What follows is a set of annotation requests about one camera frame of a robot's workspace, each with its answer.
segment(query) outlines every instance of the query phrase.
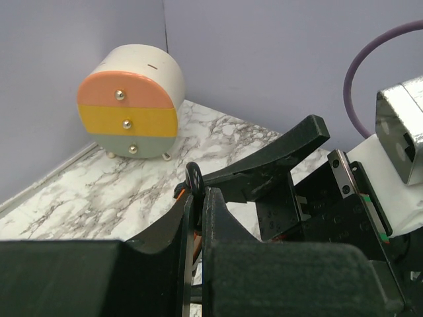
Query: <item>yellow drawer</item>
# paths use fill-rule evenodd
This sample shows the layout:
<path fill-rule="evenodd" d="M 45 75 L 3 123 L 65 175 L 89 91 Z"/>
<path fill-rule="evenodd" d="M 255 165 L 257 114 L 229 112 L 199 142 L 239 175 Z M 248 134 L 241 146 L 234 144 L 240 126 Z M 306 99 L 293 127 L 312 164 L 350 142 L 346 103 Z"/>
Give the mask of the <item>yellow drawer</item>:
<path fill-rule="evenodd" d="M 78 105 L 88 133 L 176 137 L 178 116 L 172 109 L 123 108 Z"/>

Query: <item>orange wire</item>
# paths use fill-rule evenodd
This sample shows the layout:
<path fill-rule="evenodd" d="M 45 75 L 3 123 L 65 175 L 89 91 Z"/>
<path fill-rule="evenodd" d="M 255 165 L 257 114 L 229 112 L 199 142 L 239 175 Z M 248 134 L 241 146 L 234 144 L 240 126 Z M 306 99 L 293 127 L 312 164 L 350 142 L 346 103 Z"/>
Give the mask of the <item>orange wire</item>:
<path fill-rule="evenodd" d="M 185 189 L 183 189 L 183 190 L 181 190 L 181 192 L 179 193 L 179 196 L 178 196 L 178 198 L 176 199 L 176 201 L 178 201 L 179 200 L 179 198 L 181 198 L 181 196 L 183 195 L 183 193 L 185 192 Z"/>

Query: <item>white 3d printed part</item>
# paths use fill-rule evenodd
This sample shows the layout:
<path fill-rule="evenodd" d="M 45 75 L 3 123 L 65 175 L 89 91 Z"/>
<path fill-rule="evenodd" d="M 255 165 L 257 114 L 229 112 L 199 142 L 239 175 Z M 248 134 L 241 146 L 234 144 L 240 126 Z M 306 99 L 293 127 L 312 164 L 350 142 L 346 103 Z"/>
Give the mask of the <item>white 3d printed part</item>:
<path fill-rule="evenodd" d="M 348 158 L 363 164 L 392 227 L 392 237 L 423 227 L 423 184 L 404 184 L 376 134 L 351 150 Z"/>

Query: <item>screw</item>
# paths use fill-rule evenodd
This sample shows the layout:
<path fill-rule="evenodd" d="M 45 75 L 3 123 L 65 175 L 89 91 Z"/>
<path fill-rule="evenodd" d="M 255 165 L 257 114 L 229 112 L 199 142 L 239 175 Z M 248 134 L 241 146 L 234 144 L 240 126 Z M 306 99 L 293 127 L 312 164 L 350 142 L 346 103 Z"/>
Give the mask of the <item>screw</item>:
<path fill-rule="evenodd" d="M 315 203 L 314 205 L 313 205 L 313 209 L 314 210 L 316 210 L 316 209 L 320 209 L 322 207 L 322 204 L 321 203 Z"/>
<path fill-rule="evenodd" d="M 342 221 L 344 221 L 344 218 L 341 215 L 338 215 L 333 219 L 333 222 L 336 224 L 340 224 Z"/>
<path fill-rule="evenodd" d="M 125 93 L 122 90 L 117 90 L 117 91 L 114 92 L 114 97 L 117 100 L 121 101 L 121 100 L 125 99 Z"/>
<path fill-rule="evenodd" d="M 137 148 L 137 146 L 136 146 L 136 145 L 131 145 L 131 146 L 130 146 L 129 152 L 130 152 L 131 154 L 136 154 L 136 153 L 137 153 L 137 151 L 138 151 L 138 148 Z"/>
<path fill-rule="evenodd" d="M 339 239 L 347 238 L 349 235 L 348 231 L 344 231 L 339 235 Z"/>
<path fill-rule="evenodd" d="M 124 129 L 130 129 L 130 128 L 131 128 L 131 126 L 132 126 L 132 122 L 131 122 L 131 120 L 124 120 L 124 121 L 122 122 L 122 127 L 123 127 Z"/>
<path fill-rule="evenodd" d="M 360 224 L 360 229 L 361 229 L 362 231 L 368 231 L 368 230 L 370 229 L 370 224 L 369 224 L 367 221 L 363 221 L 363 222 Z"/>
<path fill-rule="evenodd" d="M 352 211 L 354 213 L 362 213 L 363 212 L 363 207 L 361 205 L 355 205 L 354 208 L 352 209 Z"/>
<path fill-rule="evenodd" d="M 342 192 L 343 192 L 344 194 L 348 194 L 348 193 L 350 192 L 350 187 L 349 187 L 348 185 L 345 185 L 345 186 L 342 188 Z"/>

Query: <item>baseboard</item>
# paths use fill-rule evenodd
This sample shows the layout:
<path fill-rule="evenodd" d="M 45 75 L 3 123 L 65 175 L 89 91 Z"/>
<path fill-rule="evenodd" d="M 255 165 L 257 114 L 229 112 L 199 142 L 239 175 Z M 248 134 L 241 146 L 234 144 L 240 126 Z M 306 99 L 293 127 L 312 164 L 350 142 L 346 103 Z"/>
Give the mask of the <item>baseboard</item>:
<path fill-rule="evenodd" d="M 22 202 L 26 201 L 29 197 L 34 195 L 37 189 L 40 189 L 44 184 L 48 183 L 53 177 L 57 176 L 62 170 L 66 169 L 68 166 L 72 165 L 75 161 L 79 160 L 81 157 L 95 149 L 98 145 L 96 143 L 91 143 L 87 145 L 84 149 L 80 150 L 76 155 L 60 164 L 57 168 L 52 170 L 47 176 L 41 180 L 33 183 L 33 185 L 25 188 L 19 194 L 8 199 L 0 205 L 0 217 L 5 216 L 8 212 L 12 211 L 18 207 Z"/>

